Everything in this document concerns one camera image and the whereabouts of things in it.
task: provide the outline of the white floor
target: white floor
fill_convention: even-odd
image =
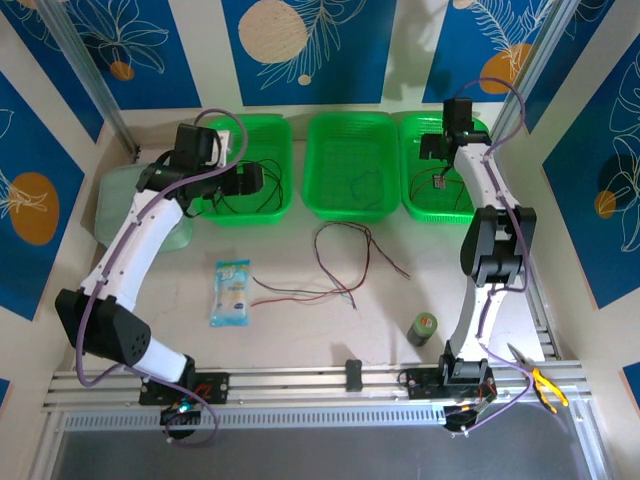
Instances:
[[[151,326],[154,337],[194,357],[198,367],[321,367],[342,365],[349,358],[365,365],[437,362],[462,307],[466,278],[459,251],[467,227],[417,223],[402,205],[370,228],[380,247],[411,274],[410,281],[375,252],[366,283],[354,293],[357,311],[340,297],[316,305],[282,302],[251,309],[247,327],[209,326],[218,260],[248,258],[253,275],[278,287],[332,288],[312,250],[313,235],[324,222],[300,198],[304,146],[295,145],[294,204],[282,222],[224,228],[196,219],[189,246],[156,258],[136,315]],[[142,161],[159,153],[147,151]],[[320,249],[327,267],[344,283],[360,277],[366,253],[360,233],[331,227],[322,233]],[[251,299],[273,297],[250,285]],[[427,345],[415,348],[405,334],[423,311],[438,318],[439,328]],[[507,341],[534,360],[544,359],[523,295],[507,295],[490,347],[510,358]],[[87,358],[85,368],[106,364]]]

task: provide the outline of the orange circle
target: orange circle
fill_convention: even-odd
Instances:
[[[116,77],[118,80],[122,80],[123,82],[128,82],[133,78],[133,68],[131,65],[121,62],[120,60],[116,60],[109,67],[109,71],[111,75]]]
[[[9,215],[13,229],[31,245],[46,245],[56,233],[60,216],[56,188],[47,177],[35,172],[19,175],[12,187],[9,198],[14,205]]]
[[[602,218],[611,218],[616,213],[616,196],[609,190],[603,190],[596,197],[596,213]]]
[[[531,45],[528,43],[519,43],[496,53],[491,57],[482,68],[481,77],[497,77],[509,83],[513,81],[520,73],[522,65],[524,65],[529,52],[531,51]],[[480,88],[486,93],[501,94],[507,93],[509,89],[504,85],[496,82],[482,82]]]

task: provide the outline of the white robotic arm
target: white robotic arm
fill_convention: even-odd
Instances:
[[[505,206],[496,196],[496,189],[489,177],[483,160],[489,162],[489,168],[496,172],[496,179],[500,185],[500,190],[504,199],[512,210],[515,210],[519,203],[511,195],[502,179],[497,173],[498,167],[495,164],[493,155],[490,154],[485,158],[489,145],[484,143],[472,143],[464,147],[459,147],[453,167],[464,180],[464,184],[471,197],[473,206],[478,208],[492,207],[497,212],[506,216]],[[449,345],[451,353],[455,357],[465,360],[481,360],[486,357],[485,351],[480,347],[489,344],[491,332],[496,321],[498,310],[502,304],[502,300],[506,295],[505,290],[498,290],[493,294],[492,301],[487,307],[484,325],[480,337],[477,337],[478,327],[482,309],[487,301],[487,297],[492,289],[495,289],[497,283],[485,283],[479,285],[477,279],[471,276],[467,278],[467,290],[462,304],[462,312],[456,330],[454,331]]]
[[[77,291],[64,289],[56,298],[56,310],[74,347],[81,343],[83,351],[189,387],[193,360],[153,338],[133,310],[160,246],[194,198],[217,192],[251,194],[262,188],[259,164],[243,165],[242,171],[226,166],[229,139],[228,131],[181,124],[174,150],[142,172],[127,217],[102,260]],[[220,173],[212,174],[216,169]]]

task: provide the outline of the small green can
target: small green can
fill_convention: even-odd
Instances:
[[[438,320],[430,313],[421,313],[411,324],[407,332],[407,340],[416,347],[421,347],[436,333]]]

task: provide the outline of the robotic arm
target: robotic arm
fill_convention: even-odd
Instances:
[[[102,260],[77,291],[62,290],[56,298],[56,310],[74,348],[90,294],[100,284],[89,312],[83,350],[193,388],[193,360],[158,342],[149,326],[132,312],[142,280],[160,246],[194,198],[212,197],[218,192],[227,196],[251,194],[262,188],[262,168],[251,162],[242,165],[241,171],[236,166],[221,175],[186,184],[152,203],[158,192],[176,181],[224,167],[229,142],[228,131],[181,124],[174,150],[142,172],[127,218]],[[149,210],[140,218],[145,208]]]
[[[415,385],[409,389],[413,398],[464,396],[465,392],[477,392],[492,376],[481,345],[488,345],[500,304],[524,273],[536,223],[535,211],[519,205],[500,176],[489,135],[474,129],[471,99],[445,101],[442,126],[442,135],[423,135],[420,158],[447,161],[443,173],[434,177],[434,186],[444,185],[444,174],[455,168],[475,207],[460,251],[467,290],[458,325],[440,357],[438,371],[408,371]]]
[[[486,132],[474,130],[470,99],[444,102],[443,130],[442,135],[422,137],[420,157],[447,161],[443,173],[438,179],[434,177],[434,185],[436,180],[444,184],[444,174],[455,168],[476,208],[460,254],[468,277],[467,291],[458,326],[438,367],[406,370],[411,399],[475,397],[478,387],[492,380],[480,343],[488,344],[505,288],[525,269],[536,222],[533,209],[518,204],[500,177],[493,156],[487,155],[491,140]],[[56,310],[74,348],[88,312],[84,351],[178,385],[181,391],[194,389],[193,359],[154,339],[149,326],[132,312],[158,249],[194,198],[212,198],[218,192],[227,196],[251,194],[262,188],[262,169],[257,163],[246,163],[241,170],[236,166],[226,171],[227,166],[220,175],[201,177],[223,168],[229,141],[229,132],[181,124],[174,150],[143,171],[127,218],[103,259],[77,291],[62,290],[56,299]],[[196,176],[198,181],[184,182]],[[183,186],[158,200],[158,193],[176,182]],[[87,305],[95,292],[98,294],[89,310]],[[164,389],[156,395],[164,402],[160,404],[170,404],[184,395],[169,393],[161,384],[153,386]]]

